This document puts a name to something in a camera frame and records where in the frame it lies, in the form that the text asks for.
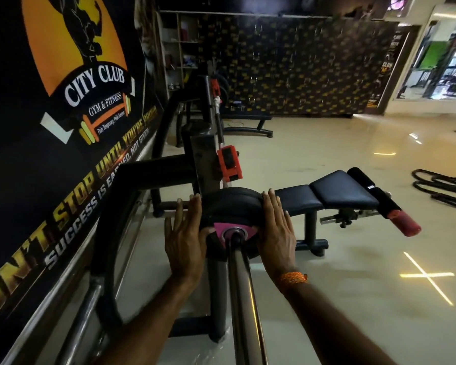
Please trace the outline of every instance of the open shelf unit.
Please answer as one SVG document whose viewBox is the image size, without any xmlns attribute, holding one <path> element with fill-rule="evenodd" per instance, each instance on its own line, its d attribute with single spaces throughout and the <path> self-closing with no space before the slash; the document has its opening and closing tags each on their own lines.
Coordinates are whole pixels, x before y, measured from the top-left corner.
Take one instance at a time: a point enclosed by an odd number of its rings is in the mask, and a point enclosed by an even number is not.
<svg viewBox="0 0 456 365">
<path fill-rule="evenodd" d="M 167 97 L 184 88 L 198 68 L 198 17 L 177 12 L 157 12 Z"/>
</svg>

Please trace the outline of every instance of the hand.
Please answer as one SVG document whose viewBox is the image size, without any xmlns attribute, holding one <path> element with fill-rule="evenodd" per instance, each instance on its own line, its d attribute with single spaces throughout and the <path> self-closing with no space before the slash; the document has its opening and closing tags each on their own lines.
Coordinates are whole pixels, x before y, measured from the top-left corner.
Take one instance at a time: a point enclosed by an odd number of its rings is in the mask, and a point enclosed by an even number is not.
<svg viewBox="0 0 456 365">
<path fill-rule="evenodd" d="M 283 212 L 280 197 L 275 196 L 273 189 L 263 192 L 263 212 L 265 228 L 261 235 L 258 250 L 265 270 L 276 283 L 284 273 L 298 271 L 296 268 L 297 239 L 289 213 Z"/>
<path fill-rule="evenodd" d="M 206 237 L 213 228 L 199 230 L 201 221 L 201 196 L 189 198 L 188 213 L 183 219 L 182 200 L 177 200 L 174 229 L 170 217 L 165 219 L 165 250 L 169 258 L 173 278 L 188 283 L 194 289 L 204 268 Z"/>
</svg>

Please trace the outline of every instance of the bodybuilder silhouette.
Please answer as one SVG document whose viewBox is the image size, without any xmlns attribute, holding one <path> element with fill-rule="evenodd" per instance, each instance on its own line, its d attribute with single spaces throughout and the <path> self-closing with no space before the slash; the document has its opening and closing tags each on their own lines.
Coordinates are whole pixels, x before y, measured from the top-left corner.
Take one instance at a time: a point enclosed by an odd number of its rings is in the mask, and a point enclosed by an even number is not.
<svg viewBox="0 0 456 365">
<path fill-rule="evenodd" d="M 79 8 L 79 0 L 49 0 L 52 6 L 63 15 L 64 24 L 71 35 L 85 65 L 97 61 L 96 56 L 102 55 L 102 47 L 94 42 L 95 36 L 102 35 L 102 11 L 95 1 L 100 13 L 100 20 L 95 24 L 88 13 Z"/>
</svg>

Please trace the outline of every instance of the gym logo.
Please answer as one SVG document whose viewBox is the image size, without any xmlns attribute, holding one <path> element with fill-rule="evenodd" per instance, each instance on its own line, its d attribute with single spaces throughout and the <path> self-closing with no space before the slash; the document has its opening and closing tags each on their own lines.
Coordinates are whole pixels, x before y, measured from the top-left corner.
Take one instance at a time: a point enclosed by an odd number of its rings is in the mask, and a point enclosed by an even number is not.
<svg viewBox="0 0 456 365">
<path fill-rule="evenodd" d="M 87 144 L 127 117 L 135 81 L 102 0 L 22 0 L 37 71 L 53 108 L 41 124 L 67 143 L 75 130 Z"/>
</svg>

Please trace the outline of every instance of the person's left hand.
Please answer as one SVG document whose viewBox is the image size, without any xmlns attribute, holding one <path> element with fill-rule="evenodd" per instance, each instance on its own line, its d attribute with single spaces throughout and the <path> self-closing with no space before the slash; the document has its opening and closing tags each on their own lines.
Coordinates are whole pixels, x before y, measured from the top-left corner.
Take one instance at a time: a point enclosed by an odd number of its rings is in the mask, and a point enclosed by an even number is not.
<svg viewBox="0 0 456 365">
<path fill-rule="evenodd" d="M 170 217 L 165 219 L 165 250 L 174 278 L 189 283 L 194 289 L 204 268 L 206 237 L 214 228 L 199 230 L 201 221 L 201 196 L 191 196 L 186 218 L 183 218 L 182 200 L 177 200 L 174 228 Z"/>
</svg>

